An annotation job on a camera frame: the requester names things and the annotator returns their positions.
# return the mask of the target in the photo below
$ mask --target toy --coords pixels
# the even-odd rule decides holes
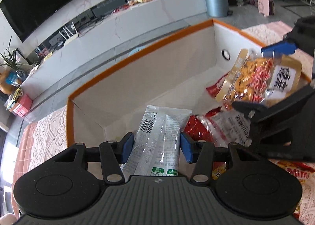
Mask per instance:
[[[273,0],[258,0],[258,11],[265,17],[269,15],[274,15],[274,5]]]

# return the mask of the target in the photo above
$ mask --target tile floor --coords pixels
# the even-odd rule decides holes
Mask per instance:
[[[233,15],[220,18],[220,20],[239,29],[280,20],[293,27],[294,22],[297,19],[311,15],[310,7],[303,6],[303,4],[304,3],[299,0],[275,0],[275,15],[270,17],[264,17],[259,14],[257,8],[251,5],[232,7],[231,10],[233,11]],[[9,133],[7,134],[7,146],[10,145],[11,147],[11,144],[18,146],[24,128],[28,123],[38,121],[51,112],[66,105],[68,96],[74,90],[110,66],[128,57],[129,52],[135,47],[153,43],[162,37],[190,25],[201,23],[207,19],[209,19],[209,17],[206,13],[203,13],[157,28],[116,46],[71,72],[35,99],[31,111],[24,119],[20,117],[14,119]],[[10,160],[11,162],[15,160],[13,155],[10,156]]]

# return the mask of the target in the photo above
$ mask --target blue gripper pad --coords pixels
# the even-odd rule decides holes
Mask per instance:
[[[122,148],[122,164],[125,164],[131,154],[134,136],[133,133],[127,133],[122,141],[126,141]]]
[[[297,49],[297,46],[292,43],[289,42],[287,40],[282,40],[278,43],[275,43],[273,45],[269,45],[266,47],[263,47],[261,49],[261,53],[264,53],[264,57],[270,57],[273,52],[279,53],[279,54],[284,54],[284,55],[290,55],[290,54],[294,54],[295,50]]]
[[[199,152],[196,147],[196,142],[194,142],[187,133],[181,133],[180,146],[187,163],[196,163],[198,160]]]

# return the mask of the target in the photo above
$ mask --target bed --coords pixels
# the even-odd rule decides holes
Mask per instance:
[[[283,22],[273,22],[254,26],[244,29],[243,31],[259,41],[270,45],[282,40],[282,36],[291,30],[292,28]],[[292,56],[301,61],[303,64],[303,73],[311,78],[313,58],[300,50],[297,50]],[[32,123],[25,128],[15,164],[12,187],[16,180],[24,173],[40,165],[67,147],[66,109],[67,107],[65,106],[39,122]],[[309,180],[309,183],[305,191],[307,197],[303,191],[300,220],[305,224],[314,224],[315,193],[311,189],[315,188],[315,176]],[[18,207],[13,195],[12,206],[18,218]]]

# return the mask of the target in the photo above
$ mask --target green label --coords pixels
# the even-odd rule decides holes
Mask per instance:
[[[164,173],[163,168],[153,167],[151,176],[163,176],[163,173]]]
[[[177,176],[177,173],[178,172],[175,169],[168,169],[166,176]]]

